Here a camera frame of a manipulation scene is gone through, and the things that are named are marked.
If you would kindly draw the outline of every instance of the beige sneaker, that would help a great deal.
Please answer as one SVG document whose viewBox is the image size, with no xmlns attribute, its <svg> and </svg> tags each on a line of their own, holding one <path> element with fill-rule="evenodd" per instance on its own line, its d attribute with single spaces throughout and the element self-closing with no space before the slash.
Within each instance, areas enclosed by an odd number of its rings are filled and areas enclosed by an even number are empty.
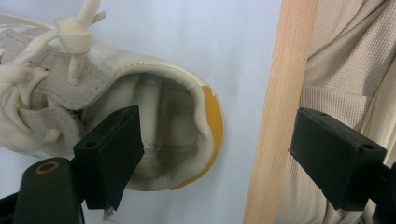
<svg viewBox="0 0 396 224">
<path fill-rule="evenodd" d="M 0 15 L 0 145 L 41 157 L 69 156 L 111 112 L 139 105 L 145 156 L 129 187 L 177 189 L 204 175 L 219 153 L 219 101 L 172 63 L 91 42 L 106 14 L 85 1 L 56 27 Z"/>
</svg>

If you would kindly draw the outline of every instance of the wooden stick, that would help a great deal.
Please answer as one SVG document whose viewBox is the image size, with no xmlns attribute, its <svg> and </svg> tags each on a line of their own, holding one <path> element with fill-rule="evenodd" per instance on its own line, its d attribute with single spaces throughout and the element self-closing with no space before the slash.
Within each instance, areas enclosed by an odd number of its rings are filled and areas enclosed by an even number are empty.
<svg viewBox="0 0 396 224">
<path fill-rule="evenodd" d="M 318 0 L 283 0 L 244 223 L 274 223 Z"/>
</svg>

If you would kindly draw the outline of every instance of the beige fabric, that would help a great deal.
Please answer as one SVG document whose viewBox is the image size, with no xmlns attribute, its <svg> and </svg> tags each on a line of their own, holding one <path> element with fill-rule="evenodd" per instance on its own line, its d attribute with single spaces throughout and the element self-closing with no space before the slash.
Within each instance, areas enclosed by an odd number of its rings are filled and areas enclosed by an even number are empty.
<svg viewBox="0 0 396 224">
<path fill-rule="evenodd" d="M 357 131 L 366 120 L 363 133 L 392 149 L 396 74 L 384 76 L 395 50 L 394 0 L 322 0 L 301 106 L 326 112 Z M 304 170 L 289 158 L 276 223 L 354 223 L 359 216 L 357 212 L 334 211 Z M 371 223 L 370 219 L 368 215 L 366 223 Z"/>
</svg>

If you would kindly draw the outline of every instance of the white surface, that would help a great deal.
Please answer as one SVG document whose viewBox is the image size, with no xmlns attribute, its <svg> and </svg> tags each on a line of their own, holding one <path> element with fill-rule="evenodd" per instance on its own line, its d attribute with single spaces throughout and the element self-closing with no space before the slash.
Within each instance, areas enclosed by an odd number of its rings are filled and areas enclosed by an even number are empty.
<svg viewBox="0 0 396 224">
<path fill-rule="evenodd" d="M 2 0 L 0 11 L 51 23 L 78 13 L 79 0 Z M 200 180 L 174 191 L 127 190 L 108 223 L 241 223 L 281 1 L 103 0 L 107 18 L 92 38 L 190 69 L 217 93 L 226 135 L 217 161 Z M 0 148 L 0 197 L 18 191 L 36 158 Z M 102 211 L 85 211 L 102 223 Z"/>
</svg>

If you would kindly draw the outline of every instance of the white shoelace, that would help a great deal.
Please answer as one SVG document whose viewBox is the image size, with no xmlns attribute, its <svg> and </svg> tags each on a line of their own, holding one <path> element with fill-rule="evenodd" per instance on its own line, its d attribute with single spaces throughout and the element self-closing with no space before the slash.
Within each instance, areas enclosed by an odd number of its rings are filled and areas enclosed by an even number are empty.
<svg viewBox="0 0 396 224">
<path fill-rule="evenodd" d="M 30 67 L 29 61 L 47 45 L 70 54 L 68 83 L 78 85 L 83 56 L 91 49 L 91 35 L 87 29 L 106 16 L 105 12 L 96 14 L 99 5 L 100 0 L 84 0 L 76 17 L 56 20 L 57 29 L 36 37 L 13 61 L 0 64 L 0 115 L 24 133 L 32 133 L 32 130 L 21 120 L 18 108 L 31 109 L 33 89 L 50 73 L 42 68 Z M 4 49 L 0 49 L 0 58 L 4 52 Z M 42 142 L 56 141 L 60 135 L 59 130 L 51 129 Z"/>
</svg>

